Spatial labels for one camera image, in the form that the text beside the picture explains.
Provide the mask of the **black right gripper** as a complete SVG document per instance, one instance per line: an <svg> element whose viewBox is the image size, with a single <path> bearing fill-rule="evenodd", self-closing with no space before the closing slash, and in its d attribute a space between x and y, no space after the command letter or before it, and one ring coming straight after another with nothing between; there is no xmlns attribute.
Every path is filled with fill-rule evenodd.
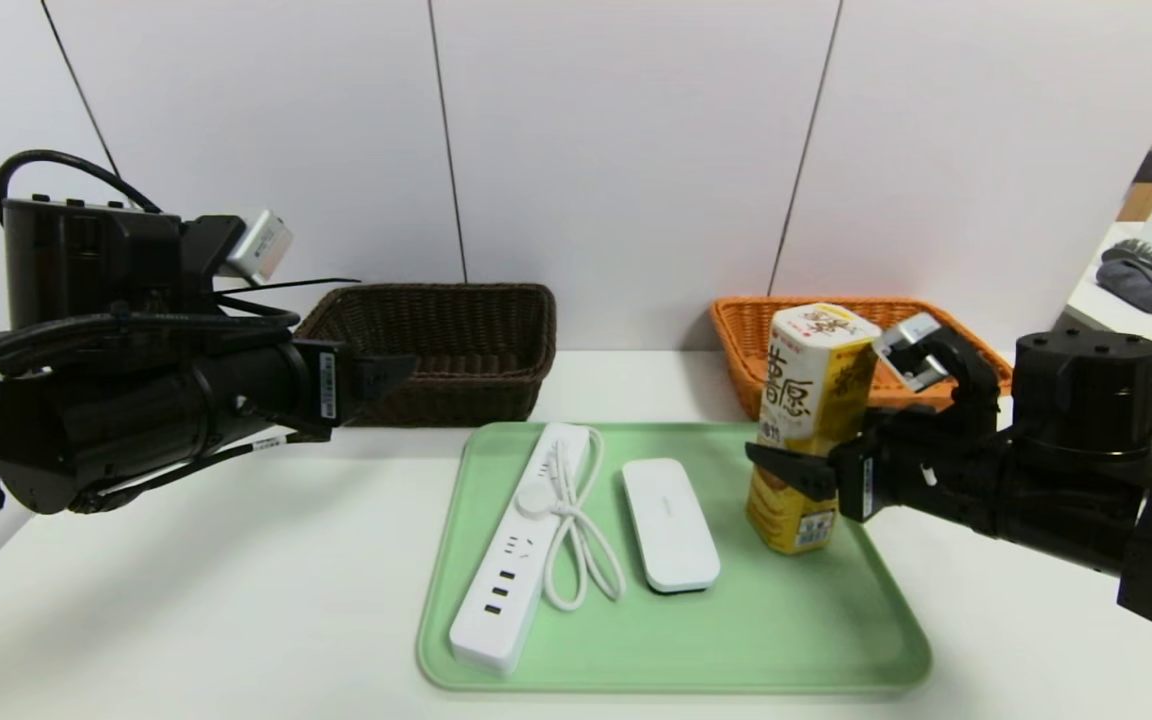
<svg viewBox="0 0 1152 720"><path fill-rule="evenodd" d="M756 469L814 502L838 498L847 520L872 520L905 507L998 535L1001 477L998 406L878 407L861 435L832 450L829 460L746 442Z"/></svg>

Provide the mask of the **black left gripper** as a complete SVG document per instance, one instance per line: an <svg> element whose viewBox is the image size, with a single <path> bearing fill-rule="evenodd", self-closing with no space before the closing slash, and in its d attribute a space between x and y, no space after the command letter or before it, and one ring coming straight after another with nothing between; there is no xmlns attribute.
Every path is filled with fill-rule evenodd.
<svg viewBox="0 0 1152 720"><path fill-rule="evenodd" d="M346 346L296 338L219 338L189 361L198 397L197 450L264 432L289 429L325 441L346 419L340 397ZM419 365L415 355L367 355L355 361L355 397L387 397Z"/></svg>

